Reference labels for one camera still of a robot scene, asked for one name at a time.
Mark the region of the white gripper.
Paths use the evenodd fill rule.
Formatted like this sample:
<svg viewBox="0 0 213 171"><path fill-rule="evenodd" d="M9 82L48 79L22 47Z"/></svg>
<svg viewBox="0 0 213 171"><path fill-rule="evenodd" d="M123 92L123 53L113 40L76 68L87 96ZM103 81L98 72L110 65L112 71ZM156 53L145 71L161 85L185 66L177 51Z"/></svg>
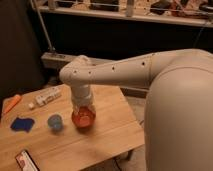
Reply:
<svg viewBox="0 0 213 171"><path fill-rule="evenodd" d="M71 88L72 104L80 108L90 106L93 103L93 93L89 85L73 86Z"/></svg>

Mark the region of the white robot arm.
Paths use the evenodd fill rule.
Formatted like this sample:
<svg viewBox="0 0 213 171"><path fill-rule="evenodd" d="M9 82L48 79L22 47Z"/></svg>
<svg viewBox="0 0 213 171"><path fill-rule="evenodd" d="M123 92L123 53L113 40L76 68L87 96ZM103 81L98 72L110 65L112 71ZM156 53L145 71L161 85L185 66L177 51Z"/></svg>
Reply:
<svg viewBox="0 0 213 171"><path fill-rule="evenodd" d="M81 55L60 79L77 106L91 103L92 84L146 88L147 171L213 171L213 53L170 50L96 66Z"/></svg>

